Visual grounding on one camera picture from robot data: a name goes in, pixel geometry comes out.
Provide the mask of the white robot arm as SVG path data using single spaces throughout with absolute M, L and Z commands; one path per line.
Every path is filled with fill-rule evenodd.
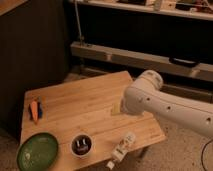
M 213 138 L 213 104 L 164 93 L 162 86 L 163 78 L 158 72 L 144 71 L 125 88 L 111 113 L 141 115 L 147 111 Z

